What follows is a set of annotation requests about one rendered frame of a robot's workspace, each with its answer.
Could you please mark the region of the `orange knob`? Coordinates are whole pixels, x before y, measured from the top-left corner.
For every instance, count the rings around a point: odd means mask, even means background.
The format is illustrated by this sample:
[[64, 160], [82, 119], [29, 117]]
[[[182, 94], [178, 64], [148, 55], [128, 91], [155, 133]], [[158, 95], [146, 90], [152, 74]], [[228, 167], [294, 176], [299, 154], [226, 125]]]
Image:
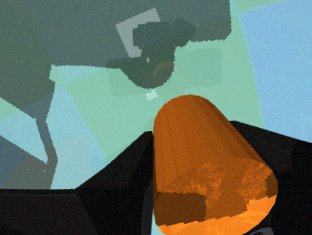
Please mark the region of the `orange knob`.
[[206, 97], [183, 94], [153, 126], [153, 214], [165, 235], [242, 235], [272, 210], [273, 170]]

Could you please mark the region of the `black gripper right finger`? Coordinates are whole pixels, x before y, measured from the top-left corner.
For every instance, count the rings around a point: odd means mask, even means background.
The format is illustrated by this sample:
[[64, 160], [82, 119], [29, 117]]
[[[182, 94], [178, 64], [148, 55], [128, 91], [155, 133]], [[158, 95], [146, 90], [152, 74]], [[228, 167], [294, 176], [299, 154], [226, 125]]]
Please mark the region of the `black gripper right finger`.
[[273, 170], [276, 201], [266, 216], [274, 235], [312, 235], [312, 144], [230, 121]]

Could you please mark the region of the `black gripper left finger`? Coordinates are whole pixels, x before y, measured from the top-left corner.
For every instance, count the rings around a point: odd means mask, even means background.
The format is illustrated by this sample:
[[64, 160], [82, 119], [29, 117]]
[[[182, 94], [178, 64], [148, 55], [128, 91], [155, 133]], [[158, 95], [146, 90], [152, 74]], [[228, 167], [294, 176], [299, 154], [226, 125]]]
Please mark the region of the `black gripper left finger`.
[[0, 189], [0, 235], [151, 235], [153, 132], [76, 189]]

